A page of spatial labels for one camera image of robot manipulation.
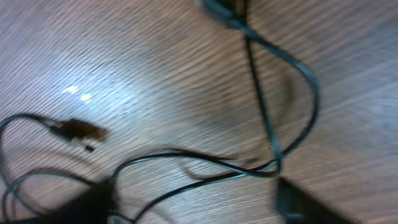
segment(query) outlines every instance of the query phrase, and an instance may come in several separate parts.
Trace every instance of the wire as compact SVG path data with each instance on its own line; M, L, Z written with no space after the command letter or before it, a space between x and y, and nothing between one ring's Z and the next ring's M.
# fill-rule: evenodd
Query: wire
M20 113L20 114L15 114L12 115L6 119L4 119L1 123L0 123L0 177L2 178L2 181L4 182L4 185L6 185L6 188L10 187L10 180L7 176L7 174L4 171L4 155L2 153L2 136L4 134L4 131L6 129L6 127L13 121L17 120L17 119L29 119L32 121L36 121L39 124L41 124L42 126L44 126L45 128L50 128L49 124L46 123L46 118L43 118L41 116L37 116L34 114L27 114L27 113ZM26 208L28 209L30 212L32 212L35 215L42 215L40 212L36 211L32 206L30 206L15 190L11 190L11 192L14 194L15 198Z
M297 59L295 59L293 56L289 55L286 51L280 49L278 46L273 45L272 43L268 42L267 40L263 39L260 35L258 35L255 31L253 31L246 23L246 17L247 17L247 11L248 11L248 2L244 2L244 12L243 12L243 18L240 17L234 17L231 22L232 25L234 25L236 28L238 28L242 33L245 35L245 48L246 52L248 55L248 62L249 66L251 69L251 74L252 74L252 80L253 84L255 87L255 92L256 92L256 98L257 98L257 103L259 107L259 113L262 118L262 123L264 126L264 130L267 134L267 138L271 144L271 151L273 153L274 159L257 166L253 169L245 169L242 167L234 166L231 164L228 164L226 162L223 162L220 157L215 157L215 156L208 156L204 154L199 154L197 152L179 152L179 150L174 149L174 152L170 153L163 153L163 154L154 154L154 155L149 155L149 156L142 156L136 159L132 159L130 161L122 163L120 166L116 168L116 170L113 172L111 178L116 180L118 176L120 175L120 172L128 167L132 166L134 164L140 163L140 162L147 162L147 161L153 161L156 159L164 159L164 158L190 158L190 159L199 159L205 162L209 162L214 165L218 165L221 167L224 167L225 169L231 170L233 172L223 174L223 175L217 175L214 177L210 177L208 179L204 179L198 182L195 182L193 184L186 185L184 187L181 187L179 189L175 189L167 194L164 194L160 197L157 197L150 203L148 203L137 215L134 219L128 219L124 215L118 214L111 212L109 215L114 215L116 217L119 217L125 221L129 221L131 223L137 223L145 214L147 211L149 211L153 206L157 205L158 203L162 202L165 199L168 199L174 195L178 195L180 193L186 192L191 189L196 189L198 187L202 187L205 185L209 184L215 184L218 182L224 182L227 180L233 180L241 177L245 177L247 175L253 176L253 177L260 177L260 178L268 178L268 177L277 177L281 170L282 170L282 160L284 157L286 157L288 154L290 154L294 149L296 149L302 142L303 140L309 135L310 131L313 129L315 123L317 122L317 119L319 117L319 111L320 111L320 90L317 82L317 78L315 74L307 67L305 66L302 62L299 62ZM276 136L272 121L269 119L269 114L267 110L267 104L266 104L266 98L264 96L264 92L261 87L261 81L259 79L259 75L257 74L257 69L256 65L254 63L254 57L252 53L252 48L251 48L251 43L252 42L257 42L258 44L261 44L265 49L269 50L271 53L274 55L278 56L279 58L285 60L285 62L289 63L291 66L296 68L301 76L304 77L305 81L308 83L311 92L313 94L313 108L312 108L312 113L311 117L302 132L299 134L299 136L292 142L290 143L283 151L281 151L280 148L280 143L279 140ZM46 128L51 129L51 125L49 123L53 120L48 119L48 118L43 118L41 116L33 115L33 114L15 114L13 116L10 116L3 120L3 122L0 123L0 137L4 133L4 130L6 126L14 121L15 119L19 118L25 118L25 119L31 119L34 121L37 121L38 123L44 125ZM71 180L75 180L78 182L81 182L82 184L86 184L88 186L93 186L95 183L89 180L86 180L82 177L78 177L75 175L66 175L66 174L60 174L60 173L54 173L54 172L34 172L30 174L25 174L14 181L10 181L8 176L6 175L4 171L4 159L3 155L1 154L1 138L0 138L0 176L2 180L4 181L7 190L3 194L2 198L2 212L3 212L3 217L6 219L6 222L4 223L28 223L29 221L14 221L10 222L9 221L9 215L7 213L7 208L6 208L6 202L7 202L7 196L12 193L15 198L20 201L20 203L29 211L34 213L35 215L38 216L43 216L44 214L38 212L35 210L32 206L30 206L23 198L18 194L18 192L15 190L15 188L21 184L24 180L31 178L31 177L36 177L38 175L53 175L57 177L63 177L63 178L68 178ZM276 167L275 170L272 171L267 171L273 167Z
M317 122L317 119L318 119L319 113L320 113L320 99L321 99L320 89L319 89L318 81L317 81L315 74L307 66L305 66L302 62L295 59L293 56L288 54L286 51L280 49L278 46L275 46L272 43L261 38L255 31L253 31L246 25L249 3L248 3L248 1L243 1L243 2L244 2L243 20L236 18L235 25L245 35L246 53L248 55L249 66L251 69L252 79L253 79L255 90L256 90L257 103L258 103L258 107L261 112L261 116L262 116L262 120L264 123L266 133L268 135L268 140L270 140L270 142L271 142L271 149L272 149L272 152L275 157L275 159L273 159L269 162L266 162L265 164L258 166L256 168L253 168L251 170L253 170L253 171L267 170L267 169L270 169L271 167L277 166L277 172L278 172L281 170L281 163L282 163L281 160L285 156L290 154L294 149L296 149L303 142L303 140L310 134L310 131L313 129L315 123ZM266 99L263 97L264 94L263 94L261 84L259 81L259 77L257 74L256 65L254 63L254 57L253 57L252 48L251 48L252 41L255 41L258 44L261 44L265 49L269 50L271 53L280 57L281 59L285 60L287 63L291 64L291 66L296 68L300 72L300 74L304 77L305 81L308 83L308 85L312 91L312 94L313 94L312 114L311 114L311 118L310 118L308 124L306 125L306 127L304 127L303 131L299 134L299 136L292 143L290 143L286 147L286 149L284 149L282 151L281 154L278 151L279 143L277 142L277 140L275 140L276 139L275 132L272 128L272 123L271 123L268 113L267 113ZM186 185L179 189L173 190L173 191L166 193L160 197L157 197L156 199L154 199L153 201L148 203L136 215L134 221L132 221L132 222L133 223L138 222L147 211L149 211L153 206L157 205L158 203L160 203L161 201L163 201L165 199L168 199L170 197L173 197L175 195L178 195L180 193L186 192L191 189L195 189L195 188L202 187L205 185L215 184L215 183L223 182L223 181L227 181L227 180L233 180L233 179L237 179L237 178L244 177L244 176L245 176L245 174L243 174L243 173L239 174L237 172L233 172L233 173L229 173L229 174L211 177L209 179L201 180L199 182L196 182L196 183L193 183L190 185Z
M90 186L90 187L95 185L95 182L86 180L86 179L84 179L82 177L79 177L77 175L61 174L59 172L33 172L33 173L22 175L22 176L18 177L17 179L15 179L14 181L12 181L10 183L10 185L7 188L7 190L4 192L4 194L2 196L1 209L2 209L2 215L3 215L3 218L5 219L5 221L7 221L7 222L9 221L9 215L8 215L8 212L7 212L7 197L8 197L8 195L15 189L15 187L17 187L19 184L21 184L26 179L31 178L31 177L38 177L38 176L63 177L63 178L66 178L66 179L70 179L70 180L74 180L74 181L80 182L82 184L86 184L87 186Z

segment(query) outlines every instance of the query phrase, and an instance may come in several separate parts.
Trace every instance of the wood grain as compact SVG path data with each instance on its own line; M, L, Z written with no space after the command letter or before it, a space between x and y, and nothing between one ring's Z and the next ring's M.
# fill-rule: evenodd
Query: wood grain
M364 223L398 222L397 9L390 0L268 0L251 8L253 28L312 67L322 84L322 118L285 160L284 175ZM192 1L2 0L0 50L2 118L24 111L109 131L85 154L18 121L4 144L13 177L58 167L100 180L120 162L165 146L269 157L242 36ZM311 96L284 62L260 47L256 58L286 145L305 124ZM70 86L78 91L65 92ZM223 171L183 165L196 174ZM173 159L126 169L124 213L133 217L145 202L193 181ZM53 208L82 187L40 177L22 189ZM269 180L253 178L215 184L161 203L142 222L280 223L273 191ZM31 216L20 205L16 213Z

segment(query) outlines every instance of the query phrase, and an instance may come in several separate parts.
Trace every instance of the connector plug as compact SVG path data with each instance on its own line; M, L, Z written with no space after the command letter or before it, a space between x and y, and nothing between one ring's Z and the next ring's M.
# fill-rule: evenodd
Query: connector plug
M64 139L66 142L70 142L72 145L76 147L83 148L84 150L89 152L93 152L95 150L94 147L85 144L82 141L84 136L81 135L81 131L78 130L78 127L70 125L69 121L66 122L51 121L50 131L52 134Z
M197 4L214 20L236 29L239 0L197 0Z

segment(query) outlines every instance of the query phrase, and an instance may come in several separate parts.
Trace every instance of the wooden table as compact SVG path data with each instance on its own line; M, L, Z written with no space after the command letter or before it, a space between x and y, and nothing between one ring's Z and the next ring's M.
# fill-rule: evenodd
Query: wooden table
M397 9L391 0L251 7L253 28L312 67L322 85L322 117L283 174L364 223L398 222ZM108 130L87 154L18 121L4 136L11 175L58 167L100 180L130 157L169 146L242 159L237 164L269 159L242 39L187 0L0 1L1 117L33 112ZM307 121L311 96L287 64L258 46L256 58L287 145ZM194 182L186 169L224 171L176 159L126 169L124 214ZM22 190L54 208L83 187L38 177ZM280 223L273 194L270 180L214 184L162 202L142 223ZM15 213L31 216L19 204Z

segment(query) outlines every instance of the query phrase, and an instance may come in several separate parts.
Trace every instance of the cable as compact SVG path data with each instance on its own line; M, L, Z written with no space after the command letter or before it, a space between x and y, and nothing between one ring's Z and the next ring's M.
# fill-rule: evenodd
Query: cable
M201 186L205 186L208 184L215 184L218 182L224 182L227 180L233 180L237 179L240 177L245 177L247 175L253 176L253 177L260 177L260 178L270 178L270 177L277 177L281 170L282 170L282 160L285 156L290 154L294 149L296 149L302 142L303 140L309 135L310 131L313 129L315 123L317 122L317 119L319 117L319 111L320 111L320 90L318 86L318 82L316 79L315 74L307 67L305 66L302 62L299 62L297 59L295 59L293 56L289 55L286 51L280 49L278 46L273 45L272 43L268 42L267 40L263 39L260 35L258 35L255 31L253 31L246 23L246 16L247 16L247 11L248 11L248 2L244 2L244 12L243 12L243 17L239 17L237 15L234 15L229 9L224 8L223 5L221 5L217 0L212 1L211 3L214 4L213 7L219 12L219 14L224 15L225 18L229 19L229 24L237 29L239 29L245 36L245 47L246 47L246 52L248 55L248 62L249 66L251 69L251 74L252 74L252 80L254 84L254 89L256 92L256 98L257 98L257 103L259 107L259 113L262 118L262 123L264 130L267 134L267 138L271 144L271 151L273 153L274 159L264 163L263 165L257 166L253 169L245 169L242 167L234 166L231 164L228 164L226 162L223 162L222 158L220 157L215 157L215 156L208 156L204 154L200 154L197 152L178 152L179 150L174 149L174 152L170 153L162 153L162 154L154 154L154 155L149 155L149 156L142 156L136 159L132 159L130 161L122 163L120 166L116 168L116 170L113 172L111 178L116 180L120 174L120 172L128 166L132 166L134 164L140 163L140 162L147 162L147 161L153 161L156 159L164 159L164 158L190 158L190 159L199 159L205 162L209 162L214 165L218 165L221 167L224 167L225 169L231 170L232 172L223 174L223 175L217 175L214 177L210 177L205 180L201 180L198 182L195 182L193 184L186 185L184 187L181 187L179 189L175 189L167 194L164 194L160 197L157 197L150 203L148 203L137 215L134 219L128 219L124 215L111 212L109 215L114 215L117 216L123 220L128 220L131 223L137 223L144 215L145 213L150 210L153 206L157 205L161 201L170 198L174 195L178 195L180 193L183 193L185 191L195 189ZM283 151L280 148L280 143L279 140L276 136L272 121L269 119L269 114L267 110L267 104L266 104L266 98L264 96L264 92L261 87L261 81L259 79L259 76L257 74L257 69L256 65L254 63L254 57L252 54L252 48L251 48L251 43L252 42L257 42L258 44L262 45L265 49L269 50L271 53L274 55L278 56L279 58L283 59L285 62L289 63L291 66L296 68L301 76L304 77L305 81L308 83L311 92L313 94L313 108L312 108L312 113L311 117L302 132L299 134L299 136L292 142L290 143ZM0 123L0 137L2 136L6 126L11 122L14 121L15 119L19 118L25 118L25 119L31 119L34 121L37 121L38 123L44 125L45 128L48 128L51 130L52 134L57 135L58 137L61 137L63 139L66 139L67 141L72 141L72 139L75 137L73 133L64 133L62 129L60 129L58 126L59 125L54 125L54 124L59 124L57 121L48 119L48 118L43 118L41 116L33 115L33 114L15 114L13 116L10 116L3 120L3 122ZM89 146L83 146L86 150L92 151L94 150L92 147ZM1 138L0 138L0 176L3 179L7 190L5 191L3 198L2 198L2 212L3 216L6 219L6 222L4 223L28 223L29 221L15 221L15 222L10 222L9 221L9 216L7 214L7 208L6 208L6 202L7 202L7 196L12 193L15 198L29 211L33 212L35 215L43 216L44 214L36 211L32 206L30 206L23 198L18 194L18 192L15 190L16 186L21 184L24 180L35 177L38 175L54 175L58 177L63 177L63 178L68 178L72 179L78 182L81 182L82 184L86 184L88 186L92 186L95 183L89 180L85 180L81 177L75 176L75 175L65 175L65 174L60 174L60 173L54 173L54 172L34 172L30 174L25 174L14 181L10 181L8 176L6 175L4 171L4 159L3 155L1 154ZM273 167L276 167L275 170L272 171L267 171Z
M90 187L95 185L95 182L86 180L86 179L84 179L82 177L79 177L77 175L61 174L59 172L33 172L33 173L22 175L22 176L18 177L17 179L15 179L14 181L12 181L9 184L7 190L4 192L4 194L2 196L1 209L2 209L2 215L3 215L4 219L5 219L5 221L7 221L7 222L9 221L9 216L8 216L8 212L7 212L7 197L15 189L15 187L17 187L19 184L21 184L23 181L25 181L28 178L38 177L38 176L49 176L49 175L50 176L56 176L56 177L62 177L62 178L66 178L66 179L71 179L71 180L74 180L76 182L80 182L82 184L86 184L87 186L90 186Z
M286 51L280 49L279 47L277 47L277 46L273 45L272 43L261 38L255 31L253 31L246 25L249 4L248 4L248 1L243 1L243 2L244 2L243 20L241 20L238 17L235 17L234 20L231 22L232 22L232 24L235 24L236 27L239 30L241 30L245 35L245 44L246 44L245 47L246 47L246 52L248 55L252 79L253 79L255 90L256 90L257 103L258 103L258 107L260 108L262 120L264 123L264 127L266 129L266 133L268 135L268 139L271 142L272 152L275 156L275 159L273 159L269 162L266 162L265 164L263 164L261 166L253 168L252 170L253 171L267 170L267 169L270 169L271 167L274 167L275 165L277 166L277 170L280 170L281 169L281 167L280 167L281 160L285 156L290 154L294 149L296 149L303 142L303 140L310 134L310 131L313 129L315 123L317 122L317 119L318 119L319 113L320 113L320 99L321 99L320 89L319 89L318 81L317 81L315 74L307 66L305 66L303 63L299 62L293 56L289 55ZM272 124L271 124L270 119L267 114L266 101L265 101L265 98L263 97L263 92L262 92L261 84L260 84L260 81L258 78L256 65L254 63L254 57L253 57L252 48L251 48L252 41L255 41L258 44L261 44L265 49L269 50L271 53L280 57L281 59L285 60L287 63L291 64L291 66L296 68L300 72L300 74L304 77L305 81L308 83L308 85L312 91L312 94L313 94L312 114L311 114L311 118L310 118L308 124L303 129L303 131L299 134L299 136L292 143L290 143L286 147L286 149L284 149L282 151L281 154L279 154L278 151L276 151L278 149L278 143L277 143L277 141L275 141L275 139L273 139L276 137L275 137L274 131L272 129ZM233 180L233 179L237 179L237 178L244 177L244 176L245 176L245 174L242 174L242 173L238 174L237 172L234 172L234 173L229 173L229 174L225 174L225 175L211 177L209 179L201 180L199 182L196 182L196 183L193 183L190 185L186 185L179 189L173 190L173 191L166 193L160 197L157 197L156 199L154 199L153 201L148 203L136 215L134 220L135 220L135 222L139 221L148 210L150 210L153 206L155 206L156 204L158 204L159 202L161 202L167 198L170 198L172 196L178 195L180 193L186 192L191 189L195 189L195 188L202 187L205 185L215 184L215 183L223 182L223 181L227 181L227 180Z

